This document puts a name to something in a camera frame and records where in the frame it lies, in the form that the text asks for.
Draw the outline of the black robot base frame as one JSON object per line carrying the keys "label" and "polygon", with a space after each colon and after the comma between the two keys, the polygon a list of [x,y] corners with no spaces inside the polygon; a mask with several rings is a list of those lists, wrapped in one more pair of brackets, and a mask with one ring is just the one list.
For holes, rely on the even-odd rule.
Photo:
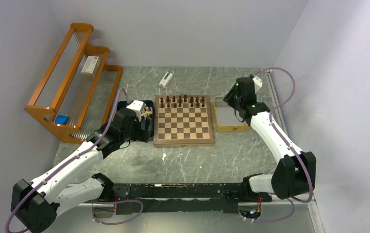
{"label": "black robot base frame", "polygon": [[210,212],[238,214],[239,204],[271,202],[268,193],[255,193],[244,183],[116,183],[95,198],[100,204],[116,204],[116,214]]}

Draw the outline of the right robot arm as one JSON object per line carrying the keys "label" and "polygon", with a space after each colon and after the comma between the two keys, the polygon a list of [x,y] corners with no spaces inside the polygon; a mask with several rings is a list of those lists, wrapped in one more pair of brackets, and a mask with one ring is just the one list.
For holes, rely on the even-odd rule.
{"label": "right robot arm", "polygon": [[288,138],[274,120],[271,110],[258,102],[253,76],[238,78],[225,95],[224,102],[264,140],[276,163],[273,174],[245,177],[241,195],[252,201],[260,193],[275,194],[280,199],[294,198],[315,189],[316,157]]}

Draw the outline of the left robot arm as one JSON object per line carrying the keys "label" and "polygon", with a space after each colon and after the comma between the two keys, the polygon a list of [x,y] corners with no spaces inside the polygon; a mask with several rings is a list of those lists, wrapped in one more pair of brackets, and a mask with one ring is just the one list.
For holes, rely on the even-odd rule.
{"label": "left robot arm", "polygon": [[113,182],[101,173],[69,186],[83,171],[103,161],[127,141],[139,140],[145,103],[135,100],[113,111],[110,120],[94,131],[76,151],[51,170],[27,182],[18,181],[12,192],[9,232],[16,217],[32,233],[46,230],[61,214],[87,201],[113,202],[119,198]]}

